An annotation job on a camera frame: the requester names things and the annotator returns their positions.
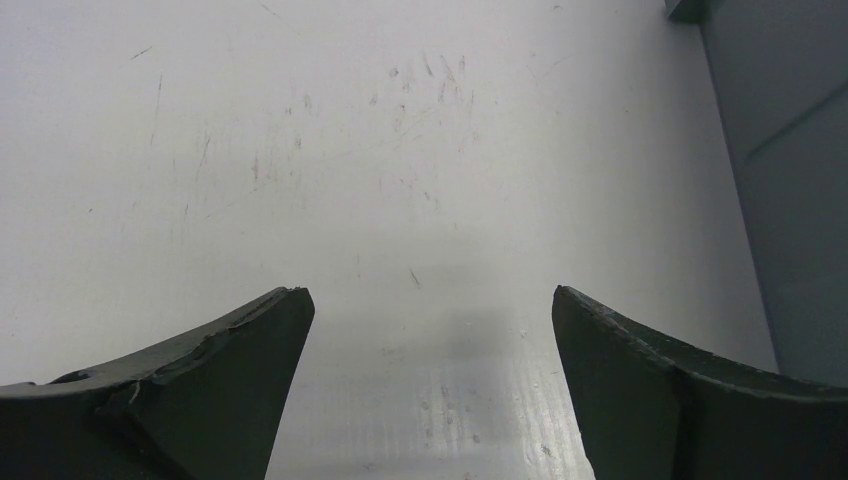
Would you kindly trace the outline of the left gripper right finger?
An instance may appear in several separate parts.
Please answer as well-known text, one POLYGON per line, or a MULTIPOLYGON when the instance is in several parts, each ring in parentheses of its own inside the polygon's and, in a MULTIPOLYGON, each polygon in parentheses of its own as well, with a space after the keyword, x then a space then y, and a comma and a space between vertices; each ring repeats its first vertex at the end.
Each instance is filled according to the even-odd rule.
POLYGON ((847 391, 744 365, 560 286, 552 325, 599 479, 843 479, 847 391))

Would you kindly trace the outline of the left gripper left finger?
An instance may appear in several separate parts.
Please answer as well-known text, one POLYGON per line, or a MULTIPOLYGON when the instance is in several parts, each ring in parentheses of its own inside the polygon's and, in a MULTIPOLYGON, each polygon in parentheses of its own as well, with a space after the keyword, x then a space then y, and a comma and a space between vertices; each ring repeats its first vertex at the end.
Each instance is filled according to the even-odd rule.
POLYGON ((261 479, 315 315, 277 288, 180 335, 1 390, 5 479, 261 479))

